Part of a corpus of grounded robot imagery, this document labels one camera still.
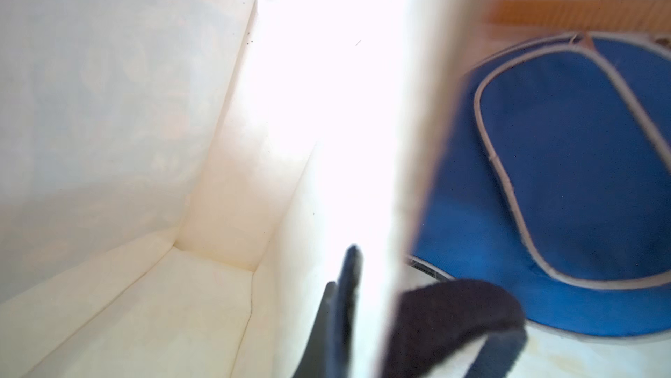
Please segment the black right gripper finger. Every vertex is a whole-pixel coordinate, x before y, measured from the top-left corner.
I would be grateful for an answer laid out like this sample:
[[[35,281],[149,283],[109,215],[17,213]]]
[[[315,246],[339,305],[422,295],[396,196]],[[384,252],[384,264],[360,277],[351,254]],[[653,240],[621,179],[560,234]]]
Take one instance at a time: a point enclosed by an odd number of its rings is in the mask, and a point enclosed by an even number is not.
[[[295,377],[348,377],[363,254],[351,245],[323,297]]]

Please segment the white canvas tote bag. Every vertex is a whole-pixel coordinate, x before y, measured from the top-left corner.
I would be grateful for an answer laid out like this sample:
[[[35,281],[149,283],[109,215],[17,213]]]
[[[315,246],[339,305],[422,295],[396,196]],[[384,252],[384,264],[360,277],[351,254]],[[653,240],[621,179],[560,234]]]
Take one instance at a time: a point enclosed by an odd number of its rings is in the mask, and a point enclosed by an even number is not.
[[[482,0],[1,0],[1,374],[383,370]]]

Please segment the dark blue paddle case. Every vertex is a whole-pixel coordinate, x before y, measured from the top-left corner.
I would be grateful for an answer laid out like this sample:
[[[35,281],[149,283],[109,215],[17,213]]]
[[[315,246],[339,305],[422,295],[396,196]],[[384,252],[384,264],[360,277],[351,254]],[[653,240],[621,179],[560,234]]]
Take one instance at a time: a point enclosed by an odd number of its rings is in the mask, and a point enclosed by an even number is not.
[[[669,48],[569,33],[473,66],[412,255],[562,332],[668,332]]]

